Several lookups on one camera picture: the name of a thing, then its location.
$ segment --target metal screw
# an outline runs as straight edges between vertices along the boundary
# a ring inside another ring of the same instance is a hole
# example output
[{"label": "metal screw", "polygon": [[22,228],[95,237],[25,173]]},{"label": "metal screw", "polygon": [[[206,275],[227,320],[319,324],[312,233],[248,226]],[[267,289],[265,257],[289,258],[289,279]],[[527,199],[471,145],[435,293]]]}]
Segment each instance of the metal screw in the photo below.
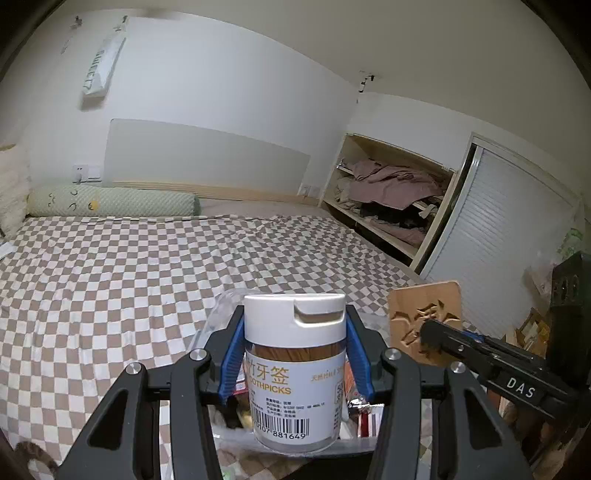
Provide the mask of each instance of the metal screw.
[{"label": "metal screw", "polygon": [[466,365],[462,362],[453,362],[452,363],[452,372],[455,374],[462,374],[466,371]]},{"label": "metal screw", "polygon": [[384,352],[384,355],[388,360],[398,360],[402,357],[402,353],[397,348],[388,348]]},{"label": "metal screw", "polygon": [[125,371],[129,375],[136,375],[139,373],[140,370],[142,370],[142,364],[138,362],[130,363],[127,367],[125,367]]},{"label": "metal screw", "polygon": [[207,350],[204,350],[203,348],[196,348],[195,350],[191,350],[189,357],[191,357],[191,360],[195,360],[196,362],[203,360],[205,357],[207,357]]}]

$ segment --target wooden carved block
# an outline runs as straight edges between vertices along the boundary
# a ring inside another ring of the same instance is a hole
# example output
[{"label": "wooden carved block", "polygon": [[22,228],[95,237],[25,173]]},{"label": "wooden carved block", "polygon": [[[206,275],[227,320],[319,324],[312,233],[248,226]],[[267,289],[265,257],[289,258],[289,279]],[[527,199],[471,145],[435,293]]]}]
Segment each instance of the wooden carved block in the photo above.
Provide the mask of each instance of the wooden carved block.
[{"label": "wooden carved block", "polygon": [[457,281],[392,290],[388,309],[391,346],[425,364],[446,366],[454,360],[450,355],[424,350],[419,332],[427,319],[462,329],[462,296]]}]

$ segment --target cat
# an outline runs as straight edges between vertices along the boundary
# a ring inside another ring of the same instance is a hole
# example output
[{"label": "cat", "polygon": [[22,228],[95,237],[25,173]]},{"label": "cat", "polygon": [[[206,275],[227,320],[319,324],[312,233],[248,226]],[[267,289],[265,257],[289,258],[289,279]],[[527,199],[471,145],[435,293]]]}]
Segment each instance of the cat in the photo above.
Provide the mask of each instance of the cat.
[{"label": "cat", "polygon": [[31,460],[41,462],[49,468],[49,471],[55,478],[57,473],[56,461],[36,443],[29,441],[18,442],[17,446],[14,448],[14,454],[17,457],[18,462],[24,465],[27,469]]}]

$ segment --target product label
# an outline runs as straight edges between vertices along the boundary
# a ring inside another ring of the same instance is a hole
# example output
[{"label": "product label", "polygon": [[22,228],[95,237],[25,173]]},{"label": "product label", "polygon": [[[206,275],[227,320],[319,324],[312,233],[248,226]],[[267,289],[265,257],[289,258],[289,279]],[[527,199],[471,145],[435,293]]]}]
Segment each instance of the product label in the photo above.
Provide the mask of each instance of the product label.
[{"label": "product label", "polygon": [[306,445],[340,428],[345,352],[313,362],[278,362],[246,353],[252,423],[258,435]]}]

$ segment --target wall outlet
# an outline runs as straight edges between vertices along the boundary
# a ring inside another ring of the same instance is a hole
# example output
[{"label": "wall outlet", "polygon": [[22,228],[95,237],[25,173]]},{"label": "wall outlet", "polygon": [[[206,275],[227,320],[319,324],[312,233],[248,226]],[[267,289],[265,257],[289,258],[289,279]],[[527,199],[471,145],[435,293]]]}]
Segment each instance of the wall outlet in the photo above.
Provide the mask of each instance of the wall outlet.
[{"label": "wall outlet", "polygon": [[88,181],[101,181],[103,168],[100,165],[88,165]]},{"label": "wall outlet", "polygon": [[303,197],[307,197],[310,194],[310,185],[301,184],[297,194]]},{"label": "wall outlet", "polygon": [[72,182],[81,183],[88,181],[88,165],[74,165],[72,167]]}]

